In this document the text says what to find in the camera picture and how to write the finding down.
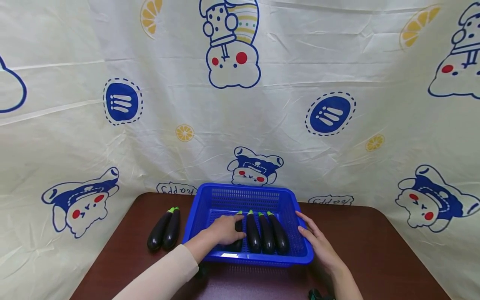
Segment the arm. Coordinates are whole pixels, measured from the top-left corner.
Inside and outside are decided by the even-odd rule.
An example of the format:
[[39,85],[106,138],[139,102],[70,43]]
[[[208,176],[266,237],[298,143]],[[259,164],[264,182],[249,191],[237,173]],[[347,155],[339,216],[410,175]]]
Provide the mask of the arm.
[[170,300],[198,272],[199,262],[216,245],[245,237],[245,233],[235,231],[235,222],[242,219],[242,215],[221,216],[141,273],[113,300]]
[[169,300],[197,272],[198,264],[189,249],[179,245],[141,273],[113,300]]
[[325,271],[331,276],[336,300],[363,300],[352,273],[340,259],[325,235],[318,229],[312,219],[297,212],[312,232],[299,226],[300,233],[312,244],[313,250]]
[[336,300],[363,300],[352,273],[345,264],[330,271]]

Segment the left hand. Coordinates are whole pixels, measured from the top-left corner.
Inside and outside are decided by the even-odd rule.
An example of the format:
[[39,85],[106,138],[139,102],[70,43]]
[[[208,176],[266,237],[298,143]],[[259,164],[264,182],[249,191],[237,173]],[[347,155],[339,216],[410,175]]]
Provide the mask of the left hand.
[[205,231],[208,232],[208,235],[215,237],[220,245],[230,245],[246,237],[245,232],[235,230],[235,223],[243,218],[243,215],[221,216]]

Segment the brown table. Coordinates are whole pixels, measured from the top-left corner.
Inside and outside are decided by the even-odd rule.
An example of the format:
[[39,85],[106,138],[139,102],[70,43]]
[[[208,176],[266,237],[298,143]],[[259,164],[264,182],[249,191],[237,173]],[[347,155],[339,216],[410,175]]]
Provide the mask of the brown table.
[[[150,254],[147,237],[160,216],[180,207],[181,233],[192,196],[140,195],[105,245],[72,300],[110,300],[165,252]],[[350,267],[365,300],[449,300],[428,270],[379,211],[369,207],[301,203]],[[311,288],[326,293],[315,264],[288,269],[206,264],[176,300],[302,300]]]

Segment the hand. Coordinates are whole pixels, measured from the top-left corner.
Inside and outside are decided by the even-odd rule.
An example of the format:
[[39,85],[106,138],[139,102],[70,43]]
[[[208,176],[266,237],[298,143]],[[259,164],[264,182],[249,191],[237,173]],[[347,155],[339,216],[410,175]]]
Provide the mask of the hand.
[[325,235],[318,229],[314,221],[301,212],[297,211],[296,213],[303,221],[305,221],[305,223],[307,223],[311,230],[310,232],[309,230],[299,226],[300,234],[312,244],[315,254],[326,268],[326,271],[328,273],[332,273],[333,271],[346,267],[333,249],[330,242],[326,239]]
[[220,245],[230,245],[231,243],[246,237],[245,232],[237,232],[235,223],[244,218],[243,215],[221,216],[216,219],[205,231],[212,235]]

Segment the orange slice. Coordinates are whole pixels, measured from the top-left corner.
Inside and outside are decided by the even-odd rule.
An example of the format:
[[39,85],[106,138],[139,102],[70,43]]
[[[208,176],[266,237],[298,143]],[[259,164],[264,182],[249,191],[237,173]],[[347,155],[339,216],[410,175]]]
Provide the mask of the orange slice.
[[403,50],[411,47],[413,43],[415,43],[422,29],[434,20],[439,11],[439,5],[432,5],[422,9],[411,17],[400,32],[400,46]]
[[188,142],[195,135],[193,128],[186,124],[178,126],[175,133],[177,134],[178,139],[182,142]]
[[140,11],[140,23],[145,33],[154,38],[156,25],[159,23],[159,13],[162,8],[162,0],[146,0]]
[[368,140],[365,145],[367,151],[375,151],[380,148],[385,142],[385,137],[381,134],[374,135],[372,138]]

